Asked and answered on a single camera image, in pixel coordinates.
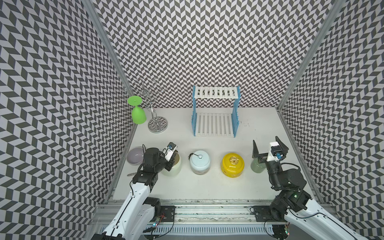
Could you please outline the cream canister with tan lid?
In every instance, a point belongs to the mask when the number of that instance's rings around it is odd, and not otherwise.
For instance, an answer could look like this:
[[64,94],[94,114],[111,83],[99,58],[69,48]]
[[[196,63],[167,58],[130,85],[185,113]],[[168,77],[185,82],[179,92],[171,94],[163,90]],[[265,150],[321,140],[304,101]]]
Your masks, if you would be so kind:
[[178,151],[176,151],[175,161],[172,169],[170,171],[167,171],[166,169],[164,169],[161,171],[161,174],[168,177],[174,177],[181,171],[181,168],[182,168],[182,159]]

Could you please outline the yellow ceramic canister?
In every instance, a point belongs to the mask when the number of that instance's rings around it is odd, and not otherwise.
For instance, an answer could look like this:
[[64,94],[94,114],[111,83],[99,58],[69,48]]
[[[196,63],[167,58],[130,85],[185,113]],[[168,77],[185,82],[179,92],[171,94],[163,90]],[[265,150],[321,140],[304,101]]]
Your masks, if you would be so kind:
[[245,168],[243,158],[235,153],[228,153],[223,157],[221,170],[224,175],[230,178],[239,177]]

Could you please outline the pale blue ceramic canister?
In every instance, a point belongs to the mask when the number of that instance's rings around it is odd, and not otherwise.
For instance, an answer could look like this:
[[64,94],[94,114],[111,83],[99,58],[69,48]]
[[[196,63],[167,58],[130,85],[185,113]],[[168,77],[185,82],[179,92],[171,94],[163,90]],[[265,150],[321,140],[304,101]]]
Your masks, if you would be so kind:
[[211,158],[207,152],[198,150],[189,154],[188,158],[190,167],[195,174],[204,175],[209,171],[211,167]]

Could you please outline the blue white wooden shelf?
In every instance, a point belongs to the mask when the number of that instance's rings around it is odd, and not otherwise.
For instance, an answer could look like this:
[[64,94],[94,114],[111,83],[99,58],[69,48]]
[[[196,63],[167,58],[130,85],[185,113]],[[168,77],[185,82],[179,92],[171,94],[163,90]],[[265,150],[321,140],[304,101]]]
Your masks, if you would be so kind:
[[[198,99],[233,100],[233,110],[228,113],[199,113]],[[238,108],[241,89],[237,87],[193,86],[193,113],[191,117],[192,132],[195,137],[236,137],[240,125]]]

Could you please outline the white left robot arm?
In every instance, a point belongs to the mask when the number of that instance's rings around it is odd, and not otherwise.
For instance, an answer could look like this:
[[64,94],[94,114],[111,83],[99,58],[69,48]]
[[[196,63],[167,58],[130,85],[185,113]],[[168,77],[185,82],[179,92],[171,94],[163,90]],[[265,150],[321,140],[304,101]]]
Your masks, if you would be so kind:
[[162,151],[144,150],[143,163],[129,183],[129,195],[111,223],[93,240],[137,240],[145,227],[161,213],[160,199],[150,197],[162,170],[170,171],[175,164],[177,145],[170,142]]

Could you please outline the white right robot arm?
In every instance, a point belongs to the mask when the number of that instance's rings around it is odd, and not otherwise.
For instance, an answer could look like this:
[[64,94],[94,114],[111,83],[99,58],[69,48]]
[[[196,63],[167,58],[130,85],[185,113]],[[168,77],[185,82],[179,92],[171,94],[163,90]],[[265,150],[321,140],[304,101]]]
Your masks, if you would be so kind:
[[350,229],[325,210],[304,190],[307,181],[298,165],[284,170],[284,159],[289,148],[279,139],[270,143],[268,153],[259,153],[253,143],[252,157],[265,164],[271,188],[279,194],[269,206],[253,206],[258,223],[287,222],[300,228],[316,240],[363,240],[364,236]]

